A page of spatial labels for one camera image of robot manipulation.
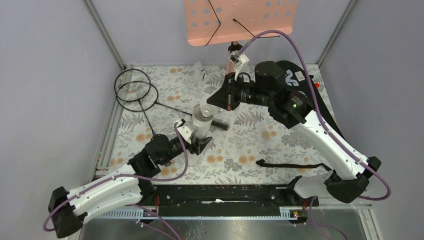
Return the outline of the white shuttlecock tube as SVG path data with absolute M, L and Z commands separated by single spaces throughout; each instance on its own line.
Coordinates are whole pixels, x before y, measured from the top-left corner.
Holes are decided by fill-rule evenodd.
M 202 117 L 201 110 L 200 110 L 200 107 L 201 107 L 202 104 L 206 104 L 206 103 L 199 103 L 199 104 L 196 104 L 193 107 L 193 113 L 192 113 L 191 121 L 196 127 L 196 132 L 194 134 L 194 138 L 209 137 L 208 133 L 209 133 L 210 127 L 212 125 L 212 121 L 214 119 L 214 115 L 209 117 L 209 118 Z M 190 167 L 195 166 L 200 160 L 200 155 L 192 154 L 189 157 L 188 165 Z

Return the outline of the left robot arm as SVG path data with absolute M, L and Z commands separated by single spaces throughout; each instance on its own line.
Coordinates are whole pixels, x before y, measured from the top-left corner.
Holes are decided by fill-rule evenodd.
M 144 206 L 155 200 L 153 178 L 159 174 L 160 165 L 184 154 L 200 155 L 212 137 L 181 136 L 169 139 L 156 134 L 134 155 L 128 163 L 86 185 L 67 190 L 60 186 L 52 191 L 48 204 L 49 215 L 43 230 L 55 232 L 59 239 L 79 231 L 84 224 L 101 214 L 126 205 L 141 203 Z

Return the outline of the pink music stand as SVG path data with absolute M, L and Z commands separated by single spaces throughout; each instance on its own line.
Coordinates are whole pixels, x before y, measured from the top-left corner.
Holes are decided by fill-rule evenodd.
M 184 0 L 192 46 L 237 45 L 267 30 L 293 31 L 296 0 Z

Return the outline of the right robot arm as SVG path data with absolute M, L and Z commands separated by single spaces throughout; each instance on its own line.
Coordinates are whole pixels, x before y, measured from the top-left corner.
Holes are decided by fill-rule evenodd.
M 242 103 L 267 107 L 275 121 L 307 140 L 330 163 L 332 169 L 326 173 L 297 176 L 289 183 L 286 198 L 291 205 L 319 196 L 347 204 L 363 199 L 381 161 L 359 153 L 346 142 L 332 127 L 333 119 L 319 113 L 323 104 L 317 96 L 309 75 L 296 64 L 263 61 L 254 68 L 254 80 L 244 80 L 234 72 L 226 74 L 207 103 L 227 111 Z

